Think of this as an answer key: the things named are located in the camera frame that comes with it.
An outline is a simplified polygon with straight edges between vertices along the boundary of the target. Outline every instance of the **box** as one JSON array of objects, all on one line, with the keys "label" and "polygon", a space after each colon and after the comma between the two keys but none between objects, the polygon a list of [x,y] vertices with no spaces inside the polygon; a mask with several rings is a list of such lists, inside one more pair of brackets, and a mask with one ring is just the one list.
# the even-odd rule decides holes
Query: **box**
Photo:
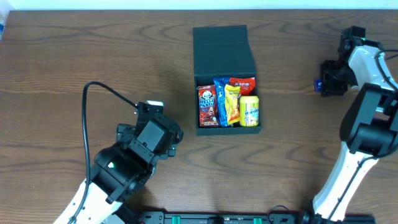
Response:
[{"label": "box", "polygon": [[202,128],[199,125],[197,87],[212,85],[215,77],[256,78],[251,95],[259,97],[256,66],[248,41],[246,26],[193,28],[193,66],[197,136],[220,134],[257,134],[262,129],[261,110],[256,127]]}]

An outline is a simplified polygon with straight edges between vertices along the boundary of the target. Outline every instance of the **blue snack bag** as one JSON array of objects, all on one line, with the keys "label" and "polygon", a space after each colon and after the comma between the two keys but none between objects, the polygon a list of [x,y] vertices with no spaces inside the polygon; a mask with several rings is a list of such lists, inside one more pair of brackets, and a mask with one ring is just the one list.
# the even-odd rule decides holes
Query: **blue snack bag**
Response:
[{"label": "blue snack bag", "polygon": [[224,87],[226,84],[229,84],[229,78],[213,78],[213,81],[216,86],[218,120],[220,121],[221,127],[228,127]]}]

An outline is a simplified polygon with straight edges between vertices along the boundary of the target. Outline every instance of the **box lid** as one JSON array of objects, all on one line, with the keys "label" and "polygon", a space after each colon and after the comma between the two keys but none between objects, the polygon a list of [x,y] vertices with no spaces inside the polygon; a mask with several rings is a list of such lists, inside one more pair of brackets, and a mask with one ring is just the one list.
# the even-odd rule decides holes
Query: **box lid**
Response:
[{"label": "box lid", "polygon": [[193,28],[193,70],[195,76],[256,76],[246,25]]}]

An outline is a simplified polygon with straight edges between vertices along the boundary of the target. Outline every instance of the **snack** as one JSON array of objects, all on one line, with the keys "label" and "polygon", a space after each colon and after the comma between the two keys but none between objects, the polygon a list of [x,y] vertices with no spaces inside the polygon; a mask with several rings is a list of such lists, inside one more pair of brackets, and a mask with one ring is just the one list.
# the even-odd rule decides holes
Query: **snack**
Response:
[{"label": "snack", "polygon": [[213,81],[216,87],[218,121],[220,122],[221,127],[227,127],[228,122],[225,110],[224,87],[229,83],[229,78],[213,78]]},{"label": "snack", "polygon": [[227,124],[239,121],[238,98],[241,87],[225,85],[225,109],[227,114]]},{"label": "snack", "polygon": [[253,127],[259,125],[258,96],[242,96],[239,100],[241,126]]},{"label": "snack", "polygon": [[256,79],[252,78],[229,78],[229,84],[231,86],[240,86],[241,87],[241,95],[248,96],[250,92],[253,91],[256,86]]},{"label": "snack", "polygon": [[214,85],[198,86],[199,125],[201,127],[218,126],[216,118],[216,87]]}]

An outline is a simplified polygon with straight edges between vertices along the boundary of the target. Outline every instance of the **can lid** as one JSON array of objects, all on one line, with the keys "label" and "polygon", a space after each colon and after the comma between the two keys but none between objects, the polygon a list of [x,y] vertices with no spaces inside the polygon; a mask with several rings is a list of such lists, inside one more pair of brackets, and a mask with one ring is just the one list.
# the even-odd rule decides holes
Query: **can lid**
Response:
[{"label": "can lid", "polygon": [[258,103],[258,96],[241,96],[239,99],[241,103]]}]

